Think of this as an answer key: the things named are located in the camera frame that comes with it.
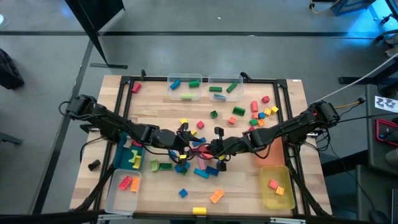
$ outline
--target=gray floor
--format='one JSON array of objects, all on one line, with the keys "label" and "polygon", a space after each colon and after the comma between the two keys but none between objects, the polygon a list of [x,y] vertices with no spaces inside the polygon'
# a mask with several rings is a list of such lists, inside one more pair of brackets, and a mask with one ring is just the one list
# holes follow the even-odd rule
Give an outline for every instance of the gray floor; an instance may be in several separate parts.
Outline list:
[{"label": "gray floor", "polygon": [[[340,17],[330,12],[314,15],[304,0],[124,3],[126,12],[119,13],[103,30],[352,32],[360,36],[396,25],[394,21],[379,25],[379,20],[389,14],[382,0],[374,4],[376,20],[369,10]],[[327,5],[317,4],[317,9]],[[10,19],[4,29],[8,31],[82,30],[64,0],[0,0],[0,13]],[[129,67],[88,67],[81,94],[98,96],[104,75],[139,74],[142,68],[148,75],[163,76],[245,71],[259,78],[302,79],[307,101],[311,102],[342,87],[337,82],[339,76],[360,77],[387,59],[384,44],[356,38],[112,36],[101,37],[100,41],[110,63]],[[14,58],[25,80],[25,87],[20,90],[0,88],[0,130],[24,140],[19,147],[0,144],[0,213],[30,211],[61,122],[57,106],[70,96],[87,43],[84,36],[0,35],[0,47]],[[96,49],[90,53],[89,63],[103,63]],[[328,101],[342,105],[362,95],[364,87],[354,86]],[[360,106],[345,118],[364,113]],[[78,126],[79,122],[70,123],[44,206],[46,213],[68,210],[78,172],[78,151],[86,141],[86,134]],[[364,121],[359,120],[330,130],[339,156],[366,148],[364,127]],[[334,158],[328,151],[322,155],[323,161]],[[343,175],[329,177],[326,182],[332,203],[354,191],[354,182]],[[341,183],[349,183],[352,189],[336,190]]]}]

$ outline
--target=sticker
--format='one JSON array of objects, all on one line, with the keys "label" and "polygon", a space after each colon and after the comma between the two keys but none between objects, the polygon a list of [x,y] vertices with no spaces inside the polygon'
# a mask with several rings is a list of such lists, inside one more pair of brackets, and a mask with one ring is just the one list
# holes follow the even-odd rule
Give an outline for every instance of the sticker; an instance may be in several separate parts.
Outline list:
[{"label": "sticker", "polygon": [[398,113],[398,101],[381,96],[374,96],[374,107]]}]

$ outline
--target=wooden table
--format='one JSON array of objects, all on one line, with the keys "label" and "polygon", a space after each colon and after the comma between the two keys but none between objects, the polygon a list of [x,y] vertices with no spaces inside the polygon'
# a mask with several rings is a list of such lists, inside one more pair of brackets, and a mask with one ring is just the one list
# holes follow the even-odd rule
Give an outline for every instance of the wooden table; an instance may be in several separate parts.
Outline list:
[{"label": "wooden table", "polygon": [[[119,90],[121,76],[107,75],[104,77],[98,103],[105,105],[113,111]],[[225,138],[229,136],[241,136],[243,131],[249,129],[251,119],[250,102],[257,100],[259,110],[264,110],[265,105],[260,102],[264,95],[270,97],[267,107],[275,105],[274,89],[269,84],[245,83],[244,97],[239,102],[214,102],[209,100],[209,92],[202,91],[200,101],[182,102],[168,99],[166,82],[141,82],[142,88],[138,94],[133,94],[129,109],[129,119],[135,123],[156,124],[160,128],[177,129],[180,119],[187,118],[190,129],[198,131],[196,137],[206,137],[208,141],[214,139],[214,127],[224,128]],[[301,80],[287,80],[289,97],[293,116],[307,108],[307,101]],[[125,86],[120,115],[126,101],[128,85]],[[280,90],[284,120],[287,119],[284,106],[283,92]],[[237,121],[234,126],[228,124],[228,118],[232,116],[234,106],[246,109],[243,117],[235,116]],[[210,111],[217,110],[218,117],[210,118]],[[201,120],[205,127],[196,128],[196,123]],[[265,127],[271,127],[278,123],[276,115],[266,118]],[[99,133],[90,133],[88,141],[98,138]],[[100,141],[86,146],[83,160],[78,173],[75,191],[73,193],[70,208],[79,206],[86,196],[97,184],[101,168],[89,171],[87,165],[96,159],[103,160],[106,141]],[[155,152],[165,152],[164,149],[149,148]],[[300,152],[305,183],[315,200],[322,208],[331,213],[325,181],[318,152],[311,147],[303,145]],[[173,171],[150,171],[150,160],[159,162],[171,162],[167,156],[157,156],[146,152],[143,168],[141,169],[142,182],[137,206],[137,213],[145,214],[192,214],[192,207],[206,207],[208,215],[243,215],[243,216],[292,216],[291,210],[270,210],[262,204],[262,194],[259,186],[259,168],[254,165],[254,155],[240,154],[234,156],[227,163],[227,171],[220,172],[217,178],[204,179],[195,175],[193,170],[198,167],[196,159],[191,161],[191,168],[186,176]],[[104,208],[109,184],[104,187],[100,207]],[[178,192],[185,188],[188,197],[181,198]],[[216,189],[223,189],[224,197],[213,204],[209,197]],[[302,199],[299,188],[295,185],[296,204],[299,213],[303,213]]]}]

